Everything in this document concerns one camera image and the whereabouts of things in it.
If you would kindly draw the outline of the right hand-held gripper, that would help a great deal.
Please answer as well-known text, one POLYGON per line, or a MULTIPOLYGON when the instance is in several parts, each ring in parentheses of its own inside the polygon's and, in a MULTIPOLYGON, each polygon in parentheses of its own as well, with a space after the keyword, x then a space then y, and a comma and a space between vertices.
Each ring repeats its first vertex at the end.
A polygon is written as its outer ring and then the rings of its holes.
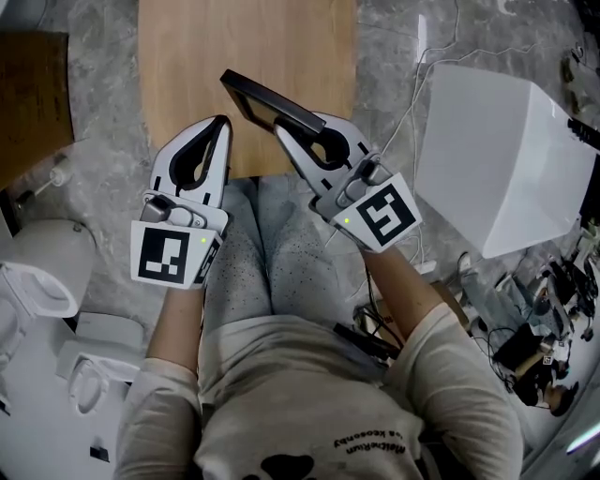
POLYGON ((324 121, 315 137, 275 126, 280 145, 317 195, 310 209, 359 248, 387 250, 422 221, 402 174, 369 155, 371 144, 351 121, 315 114, 324 121))

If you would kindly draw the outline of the person's grey speckled trousers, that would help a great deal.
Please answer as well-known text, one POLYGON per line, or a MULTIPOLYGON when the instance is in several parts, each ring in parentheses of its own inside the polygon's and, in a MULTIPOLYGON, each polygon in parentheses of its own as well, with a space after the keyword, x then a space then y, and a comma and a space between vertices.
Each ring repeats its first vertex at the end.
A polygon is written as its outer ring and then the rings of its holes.
POLYGON ((207 279, 206 331, 277 315, 353 324, 333 259, 287 177, 232 180, 222 205, 231 222, 207 279))

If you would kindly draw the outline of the white toilet brush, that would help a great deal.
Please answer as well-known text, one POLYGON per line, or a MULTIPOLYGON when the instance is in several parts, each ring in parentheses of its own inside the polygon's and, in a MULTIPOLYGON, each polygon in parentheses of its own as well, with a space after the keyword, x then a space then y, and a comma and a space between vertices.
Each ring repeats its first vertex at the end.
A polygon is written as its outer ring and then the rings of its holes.
POLYGON ((23 192, 16 200, 15 206, 19 210, 35 200, 45 189, 49 187, 61 187, 66 184, 73 174, 71 162, 67 157, 62 157, 55 163, 49 173, 49 179, 41 186, 35 189, 28 189, 23 192))

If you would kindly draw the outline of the black bathtub faucet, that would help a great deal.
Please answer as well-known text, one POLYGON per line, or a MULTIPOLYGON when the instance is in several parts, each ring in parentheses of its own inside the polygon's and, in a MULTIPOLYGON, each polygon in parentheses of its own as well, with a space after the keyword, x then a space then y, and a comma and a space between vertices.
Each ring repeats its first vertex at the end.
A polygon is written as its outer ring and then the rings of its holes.
POLYGON ((581 142, 600 152, 600 130, 590 127, 575 118, 569 118, 567 126, 581 142))

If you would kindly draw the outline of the black waist pack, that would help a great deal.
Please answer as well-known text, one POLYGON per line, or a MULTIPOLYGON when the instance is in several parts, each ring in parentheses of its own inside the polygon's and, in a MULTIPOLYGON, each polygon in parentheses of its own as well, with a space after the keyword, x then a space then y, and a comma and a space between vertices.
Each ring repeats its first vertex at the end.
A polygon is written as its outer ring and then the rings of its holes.
POLYGON ((349 341, 363 353, 381 361, 397 360, 400 349, 375 336, 357 333, 340 323, 334 327, 334 332, 349 341))

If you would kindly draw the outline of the white bathtub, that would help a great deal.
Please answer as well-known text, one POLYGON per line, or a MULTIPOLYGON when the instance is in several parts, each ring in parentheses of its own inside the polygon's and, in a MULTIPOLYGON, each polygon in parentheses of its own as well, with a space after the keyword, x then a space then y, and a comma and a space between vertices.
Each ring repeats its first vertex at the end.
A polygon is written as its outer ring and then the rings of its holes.
POLYGON ((418 196, 486 258, 569 233, 600 146, 535 83, 438 65, 418 196))

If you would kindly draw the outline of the person's beige shirt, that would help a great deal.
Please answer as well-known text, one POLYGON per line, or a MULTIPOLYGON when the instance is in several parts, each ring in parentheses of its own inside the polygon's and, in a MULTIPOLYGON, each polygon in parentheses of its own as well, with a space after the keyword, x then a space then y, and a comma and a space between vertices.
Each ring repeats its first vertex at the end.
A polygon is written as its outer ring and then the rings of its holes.
POLYGON ((391 367, 330 328, 265 316, 207 333, 200 370, 146 360, 114 480, 518 480, 516 413, 446 305, 391 367))

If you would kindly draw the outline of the white toilet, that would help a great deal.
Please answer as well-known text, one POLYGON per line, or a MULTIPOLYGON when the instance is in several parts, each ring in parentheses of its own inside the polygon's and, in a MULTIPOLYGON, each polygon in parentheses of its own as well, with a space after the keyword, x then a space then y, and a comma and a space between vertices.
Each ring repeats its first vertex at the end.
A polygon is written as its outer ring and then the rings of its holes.
POLYGON ((143 327, 118 316, 83 312, 74 338, 64 342, 55 374, 67 382, 78 416, 95 414, 112 383, 132 382, 143 362, 143 327))
POLYGON ((26 225, 0 250, 0 274, 34 317, 75 316, 96 255, 93 235, 66 219, 26 225))

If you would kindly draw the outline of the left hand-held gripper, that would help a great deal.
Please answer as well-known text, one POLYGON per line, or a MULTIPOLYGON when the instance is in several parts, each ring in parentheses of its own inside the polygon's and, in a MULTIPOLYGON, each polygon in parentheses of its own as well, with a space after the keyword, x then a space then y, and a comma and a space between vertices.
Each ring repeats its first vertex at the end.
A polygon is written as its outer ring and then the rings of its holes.
POLYGON ((132 279, 175 289, 205 286, 229 224, 226 211, 213 206, 221 205, 232 135, 229 118, 217 115, 158 151, 153 190, 144 192, 141 218, 131 222, 132 279), (202 203, 173 195, 202 195, 202 203))

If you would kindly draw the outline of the large cardboard box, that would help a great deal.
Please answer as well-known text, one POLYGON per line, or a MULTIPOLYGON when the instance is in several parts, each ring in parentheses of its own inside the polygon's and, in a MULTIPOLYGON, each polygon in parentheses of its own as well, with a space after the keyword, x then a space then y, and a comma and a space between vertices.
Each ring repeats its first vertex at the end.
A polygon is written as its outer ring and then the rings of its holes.
POLYGON ((73 142, 68 35, 0 32, 0 190, 73 142))

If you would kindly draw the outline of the person's left forearm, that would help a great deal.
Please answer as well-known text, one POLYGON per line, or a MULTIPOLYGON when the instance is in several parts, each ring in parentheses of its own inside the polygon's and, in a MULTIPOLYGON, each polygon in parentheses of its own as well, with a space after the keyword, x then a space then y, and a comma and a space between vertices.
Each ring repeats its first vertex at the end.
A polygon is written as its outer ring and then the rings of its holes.
POLYGON ((203 330, 204 289, 169 288, 146 353, 197 373, 203 330))

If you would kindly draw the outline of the person's right forearm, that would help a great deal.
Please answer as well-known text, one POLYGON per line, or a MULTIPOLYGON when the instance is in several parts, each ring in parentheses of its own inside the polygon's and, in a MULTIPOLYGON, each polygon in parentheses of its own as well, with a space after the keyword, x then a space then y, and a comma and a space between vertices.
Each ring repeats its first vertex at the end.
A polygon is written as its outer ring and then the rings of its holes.
POLYGON ((397 248, 382 253, 362 250, 361 255, 404 340, 432 311, 445 305, 397 248))

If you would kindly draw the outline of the black picture frame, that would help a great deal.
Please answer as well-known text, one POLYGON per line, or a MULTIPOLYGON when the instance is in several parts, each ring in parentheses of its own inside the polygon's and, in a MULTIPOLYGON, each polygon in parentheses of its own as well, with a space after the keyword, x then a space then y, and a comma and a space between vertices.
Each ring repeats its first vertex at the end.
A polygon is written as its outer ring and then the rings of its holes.
POLYGON ((243 117, 269 133, 283 125, 313 138, 324 129, 319 116, 244 75, 227 69, 219 80, 243 117))

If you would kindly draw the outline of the wooden coffee table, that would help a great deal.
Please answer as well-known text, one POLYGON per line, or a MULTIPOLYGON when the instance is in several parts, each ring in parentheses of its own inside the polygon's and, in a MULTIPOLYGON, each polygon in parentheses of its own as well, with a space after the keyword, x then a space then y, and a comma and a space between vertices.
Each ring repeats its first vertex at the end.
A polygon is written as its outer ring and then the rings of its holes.
POLYGON ((232 178, 292 171, 277 140, 243 118, 219 79, 231 69, 310 111, 350 118, 356 28, 356 0, 140 0, 142 110, 153 145, 226 114, 232 178))

